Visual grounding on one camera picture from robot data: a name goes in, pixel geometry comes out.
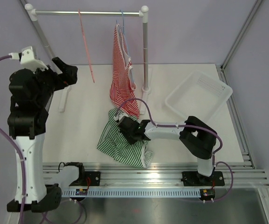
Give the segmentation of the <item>green white striped tank top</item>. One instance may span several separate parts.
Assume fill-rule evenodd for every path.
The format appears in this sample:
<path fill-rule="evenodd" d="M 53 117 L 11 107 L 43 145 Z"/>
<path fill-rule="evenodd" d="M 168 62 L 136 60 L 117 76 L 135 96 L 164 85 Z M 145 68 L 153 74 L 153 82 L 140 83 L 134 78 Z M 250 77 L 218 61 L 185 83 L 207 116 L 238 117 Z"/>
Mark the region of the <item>green white striped tank top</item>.
<path fill-rule="evenodd" d="M 153 151 L 148 149 L 148 141 L 138 141 L 130 144 L 120 133 L 114 120 L 116 109 L 108 112 L 108 122 L 103 129 L 97 144 L 97 150 L 113 158 L 115 161 L 136 168 L 148 168 Z"/>

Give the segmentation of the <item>red white striped tank top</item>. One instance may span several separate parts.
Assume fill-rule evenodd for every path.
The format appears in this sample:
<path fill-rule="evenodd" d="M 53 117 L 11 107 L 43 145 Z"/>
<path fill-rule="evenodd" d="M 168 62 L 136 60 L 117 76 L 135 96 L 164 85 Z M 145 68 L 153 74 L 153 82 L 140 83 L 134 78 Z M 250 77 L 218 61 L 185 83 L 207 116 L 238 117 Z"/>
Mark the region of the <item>red white striped tank top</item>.
<path fill-rule="evenodd" d="M 110 86 L 110 99 L 114 106 L 119 107 L 121 104 L 122 110 L 136 118 L 139 118 L 140 111 L 135 100 L 127 101 L 130 98 L 135 98 L 135 93 L 131 89 L 129 68 L 132 62 L 124 60 L 122 54 L 122 45 L 119 39 L 118 25 L 114 28 L 113 52 L 112 52 L 112 83 Z"/>

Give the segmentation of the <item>pink wire hanger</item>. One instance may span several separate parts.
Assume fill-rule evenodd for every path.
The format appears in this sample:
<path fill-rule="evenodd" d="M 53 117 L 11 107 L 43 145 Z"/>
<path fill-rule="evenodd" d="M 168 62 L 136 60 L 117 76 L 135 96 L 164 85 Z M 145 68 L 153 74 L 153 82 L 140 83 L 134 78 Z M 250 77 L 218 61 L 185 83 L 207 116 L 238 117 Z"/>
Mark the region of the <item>pink wire hanger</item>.
<path fill-rule="evenodd" d="M 89 69 L 90 69 L 90 74 L 91 74 L 93 83 L 95 83 L 95 77 L 94 77 L 94 73 L 93 73 L 93 69 L 92 69 L 92 63 L 91 63 L 90 53 L 89 53 L 89 49 L 88 49 L 88 45 L 87 45 L 87 41 L 86 41 L 85 30 L 83 27 L 83 21 L 82 21 L 82 15 L 81 15 L 80 9 L 78 9 L 78 15 L 79 15 L 79 20 L 80 20 L 80 25 L 81 25 L 81 31 L 82 31 L 82 36 L 83 36 L 85 52 L 86 52 L 88 65 L 89 65 Z"/>

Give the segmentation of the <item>blue wire hanger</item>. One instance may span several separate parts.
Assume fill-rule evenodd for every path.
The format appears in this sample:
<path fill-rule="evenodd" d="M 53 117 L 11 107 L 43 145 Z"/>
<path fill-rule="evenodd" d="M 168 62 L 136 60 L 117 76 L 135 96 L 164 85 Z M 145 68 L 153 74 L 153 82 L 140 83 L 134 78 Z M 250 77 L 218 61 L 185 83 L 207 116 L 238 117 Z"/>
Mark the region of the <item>blue wire hanger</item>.
<path fill-rule="evenodd" d="M 122 49 L 123 49 L 122 54 L 123 54 L 123 57 L 124 57 L 125 61 L 131 62 L 131 56 L 130 56 L 130 53 L 129 53 L 127 39 L 126 39 L 126 36 L 125 36 L 124 13 L 123 13 L 122 10 L 120 10 L 120 12 L 121 12 L 121 15 L 122 15 L 122 25 L 120 25 L 117 20 L 116 20 L 116 25 L 118 25 L 119 39 L 120 39 L 120 43 L 121 43 Z M 131 65 L 130 68 L 129 68 L 128 77 L 130 79 L 131 89 L 134 91 L 134 90 L 136 90 L 137 85 L 136 85 L 136 83 L 134 81 L 134 78 L 133 78 L 132 69 L 133 69 L 133 66 Z"/>

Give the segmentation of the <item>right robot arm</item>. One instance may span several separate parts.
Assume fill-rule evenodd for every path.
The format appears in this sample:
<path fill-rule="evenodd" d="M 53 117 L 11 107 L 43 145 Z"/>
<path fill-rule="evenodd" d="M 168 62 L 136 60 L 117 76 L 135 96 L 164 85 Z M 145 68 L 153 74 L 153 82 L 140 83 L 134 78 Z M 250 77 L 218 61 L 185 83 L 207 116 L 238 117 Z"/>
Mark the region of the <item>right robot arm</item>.
<path fill-rule="evenodd" d="M 197 158 L 197 171 L 182 177 L 185 186 L 210 186 L 214 184 L 213 149 L 217 132 L 200 119 L 189 116 L 184 124 L 155 123 L 150 119 L 135 121 L 125 114 L 114 116 L 120 133 L 128 143 L 155 139 L 179 140 Z"/>

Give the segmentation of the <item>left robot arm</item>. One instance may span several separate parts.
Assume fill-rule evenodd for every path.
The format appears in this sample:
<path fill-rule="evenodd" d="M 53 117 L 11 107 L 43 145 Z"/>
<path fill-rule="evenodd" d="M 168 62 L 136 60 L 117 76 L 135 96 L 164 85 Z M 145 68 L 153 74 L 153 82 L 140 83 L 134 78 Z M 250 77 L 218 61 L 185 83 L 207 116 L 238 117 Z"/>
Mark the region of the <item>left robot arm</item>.
<path fill-rule="evenodd" d="M 17 191 L 7 204 L 8 212 L 32 211 L 43 213 L 58 208 L 62 189 L 72 183 L 82 185 L 86 180 L 79 162 L 67 162 L 56 178 L 45 184 L 42 151 L 48 111 L 46 106 L 53 93 L 77 82 L 76 66 L 67 65 L 60 58 L 52 62 L 60 69 L 57 74 L 50 66 L 34 62 L 34 68 L 23 68 L 10 78 L 10 115 L 7 119 L 9 135 L 17 150 Z"/>

